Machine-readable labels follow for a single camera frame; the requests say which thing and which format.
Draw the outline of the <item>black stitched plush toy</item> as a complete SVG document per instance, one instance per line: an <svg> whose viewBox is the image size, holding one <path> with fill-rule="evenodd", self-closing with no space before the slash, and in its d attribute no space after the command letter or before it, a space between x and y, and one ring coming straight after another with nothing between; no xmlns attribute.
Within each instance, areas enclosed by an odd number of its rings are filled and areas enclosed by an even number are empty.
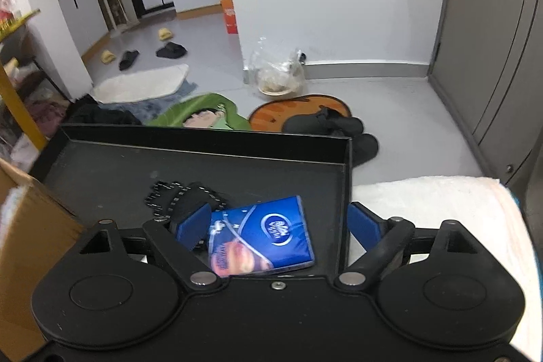
<svg viewBox="0 0 543 362"><path fill-rule="evenodd" d="M202 183L157 181L145 198L156 218L165 218L168 231L186 249L203 253L208 249L212 213L229 207L224 196Z"/></svg>

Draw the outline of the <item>blue tissue pack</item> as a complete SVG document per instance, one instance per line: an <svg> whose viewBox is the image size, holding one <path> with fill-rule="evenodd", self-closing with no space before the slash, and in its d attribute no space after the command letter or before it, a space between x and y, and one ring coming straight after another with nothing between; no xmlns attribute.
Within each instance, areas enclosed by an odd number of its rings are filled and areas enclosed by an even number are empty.
<svg viewBox="0 0 543 362"><path fill-rule="evenodd" d="M316 258L301 197L213 212L208 259L222 279L313 266Z"/></svg>

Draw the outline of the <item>brown cardboard box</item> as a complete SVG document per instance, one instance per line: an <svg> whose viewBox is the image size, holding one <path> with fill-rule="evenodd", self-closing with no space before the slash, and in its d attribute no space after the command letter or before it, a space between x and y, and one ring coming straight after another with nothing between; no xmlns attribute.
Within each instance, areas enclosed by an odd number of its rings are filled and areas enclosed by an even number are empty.
<svg viewBox="0 0 543 362"><path fill-rule="evenodd" d="M83 231L42 184L1 162L1 352L9 360L43 346L32 293Z"/></svg>

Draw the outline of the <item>white fluffy blanket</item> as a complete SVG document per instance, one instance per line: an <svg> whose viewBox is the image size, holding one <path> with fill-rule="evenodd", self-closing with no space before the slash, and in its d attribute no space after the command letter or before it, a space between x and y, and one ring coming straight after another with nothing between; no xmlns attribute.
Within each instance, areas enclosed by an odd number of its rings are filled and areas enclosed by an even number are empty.
<svg viewBox="0 0 543 362"><path fill-rule="evenodd" d="M516 279L526 310L512 344L536 358L538 269L531 240L511 192L496 179L427 176L353 187L353 200L381 218L402 217L418 228L438 228L445 220L463 224Z"/></svg>

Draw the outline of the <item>green cartoon leaf rug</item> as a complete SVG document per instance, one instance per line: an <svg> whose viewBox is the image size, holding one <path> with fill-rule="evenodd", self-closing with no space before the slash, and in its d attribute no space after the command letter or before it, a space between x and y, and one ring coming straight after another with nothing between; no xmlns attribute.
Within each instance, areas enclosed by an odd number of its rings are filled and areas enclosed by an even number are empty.
<svg viewBox="0 0 543 362"><path fill-rule="evenodd" d="M251 131L234 102L216 93L177 103L145 123L150 127Z"/></svg>

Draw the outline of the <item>blue-grey shaggy rug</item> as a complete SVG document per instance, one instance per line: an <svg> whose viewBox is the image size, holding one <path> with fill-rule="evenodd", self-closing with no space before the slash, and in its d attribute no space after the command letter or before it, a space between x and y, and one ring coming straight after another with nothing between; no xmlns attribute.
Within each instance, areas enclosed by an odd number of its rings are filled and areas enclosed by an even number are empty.
<svg viewBox="0 0 543 362"><path fill-rule="evenodd" d="M197 83L184 81L177 91L167 96L150 98L137 102L106 104L102 105L102 107L108 110L130 112L134 117L142 122L142 124L145 124L166 112L168 108L171 108L177 103L184 101L197 89Z"/></svg>

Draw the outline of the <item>orange round rug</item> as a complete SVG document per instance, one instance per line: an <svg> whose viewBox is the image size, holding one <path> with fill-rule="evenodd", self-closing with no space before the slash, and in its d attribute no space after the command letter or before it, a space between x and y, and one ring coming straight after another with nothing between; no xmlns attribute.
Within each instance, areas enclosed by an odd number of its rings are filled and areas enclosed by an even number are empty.
<svg viewBox="0 0 543 362"><path fill-rule="evenodd" d="M340 99L326 95L305 95L292 99L276 100L256 108L248 118L252 130L281 132L283 123L293 116L312 115L321 108L331 108L344 117L350 117L350 108Z"/></svg>

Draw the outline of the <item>cream floor mat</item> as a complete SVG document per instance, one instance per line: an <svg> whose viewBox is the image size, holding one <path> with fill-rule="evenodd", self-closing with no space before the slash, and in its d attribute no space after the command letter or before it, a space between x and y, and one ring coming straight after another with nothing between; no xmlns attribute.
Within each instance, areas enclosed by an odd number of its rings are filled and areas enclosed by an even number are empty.
<svg viewBox="0 0 543 362"><path fill-rule="evenodd" d="M98 103L140 102L174 94L184 83L190 67L183 63L110 77L90 93Z"/></svg>

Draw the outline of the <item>black clothes pile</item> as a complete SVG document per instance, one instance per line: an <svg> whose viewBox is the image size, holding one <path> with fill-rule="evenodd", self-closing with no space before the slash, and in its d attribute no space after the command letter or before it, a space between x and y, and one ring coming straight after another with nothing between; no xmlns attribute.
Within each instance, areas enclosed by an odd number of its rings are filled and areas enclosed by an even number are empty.
<svg viewBox="0 0 543 362"><path fill-rule="evenodd" d="M63 122L90 125L142 125L142 122L131 112L104 108L89 95L69 105Z"/></svg>

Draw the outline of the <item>clear plastic bag with bowl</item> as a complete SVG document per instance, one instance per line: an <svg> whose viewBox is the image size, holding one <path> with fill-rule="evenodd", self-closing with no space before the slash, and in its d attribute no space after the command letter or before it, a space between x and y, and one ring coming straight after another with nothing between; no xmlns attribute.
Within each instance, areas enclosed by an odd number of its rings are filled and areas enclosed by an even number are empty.
<svg viewBox="0 0 543 362"><path fill-rule="evenodd" d="M259 95L279 99L305 86L305 53L261 37L244 67L246 83Z"/></svg>

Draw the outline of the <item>black slipper left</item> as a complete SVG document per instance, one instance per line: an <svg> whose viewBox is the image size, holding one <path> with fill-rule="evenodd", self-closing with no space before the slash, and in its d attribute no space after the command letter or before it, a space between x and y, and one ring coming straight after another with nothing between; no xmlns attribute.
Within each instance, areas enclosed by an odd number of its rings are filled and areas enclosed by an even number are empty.
<svg viewBox="0 0 543 362"><path fill-rule="evenodd" d="M123 56L121 56L120 62L119 62L119 70L120 71L126 71L130 69L137 58L139 57L140 52L138 51L126 51L123 53Z"/></svg>

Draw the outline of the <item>grey wardrobe cabinet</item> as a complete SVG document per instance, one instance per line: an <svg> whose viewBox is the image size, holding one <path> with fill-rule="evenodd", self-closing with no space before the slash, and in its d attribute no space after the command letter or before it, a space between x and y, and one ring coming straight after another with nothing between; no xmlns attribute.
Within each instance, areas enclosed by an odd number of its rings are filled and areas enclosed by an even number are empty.
<svg viewBox="0 0 543 362"><path fill-rule="evenodd" d="M522 196L542 144L542 0L444 0L429 80L483 174Z"/></svg>

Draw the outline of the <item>yellow slipper near door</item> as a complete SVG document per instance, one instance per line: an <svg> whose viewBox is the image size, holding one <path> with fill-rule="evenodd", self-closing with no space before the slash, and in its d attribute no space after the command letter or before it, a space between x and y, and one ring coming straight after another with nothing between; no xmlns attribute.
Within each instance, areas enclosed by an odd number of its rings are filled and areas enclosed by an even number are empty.
<svg viewBox="0 0 543 362"><path fill-rule="evenodd" d="M162 27L158 30L158 39L161 41L169 40L173 38L173 33L166 27Z"/></svg>

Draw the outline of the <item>orange cardboard carton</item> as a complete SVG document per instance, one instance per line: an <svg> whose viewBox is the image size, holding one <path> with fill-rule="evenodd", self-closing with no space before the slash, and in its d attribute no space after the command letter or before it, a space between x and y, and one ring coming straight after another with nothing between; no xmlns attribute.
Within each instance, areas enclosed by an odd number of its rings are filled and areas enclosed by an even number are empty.
<svg viewBox="0 0 543 362"><path fill-rule="evenodd" d="M232 0L221 0L221 6L223 10L223 18L225 21L225 27L228 34L238 34L238 25L236 19L236 12Z"/></svg>

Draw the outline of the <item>yellow round side table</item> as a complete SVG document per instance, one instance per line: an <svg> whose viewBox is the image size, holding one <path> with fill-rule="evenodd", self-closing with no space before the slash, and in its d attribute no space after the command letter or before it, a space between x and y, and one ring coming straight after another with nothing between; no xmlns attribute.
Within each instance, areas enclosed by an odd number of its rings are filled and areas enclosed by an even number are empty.
<svg viewBox="0 0 543 362"><path fill-rule="evenodd" d="M26 25L32 17L36 17L38 14L40 14L40 9L35 9L22 17L2 21L1 41L9 38L18 31L21 26ZM0 85L3 102L7 106L12 117L17 121L18 126L27 135L34 147L40 152L47 145L48 139L42 134L38 125L27 111L24 102L21 100L16 90L14 90L8 74L5 71L4 64L1 64Z"/></svg>

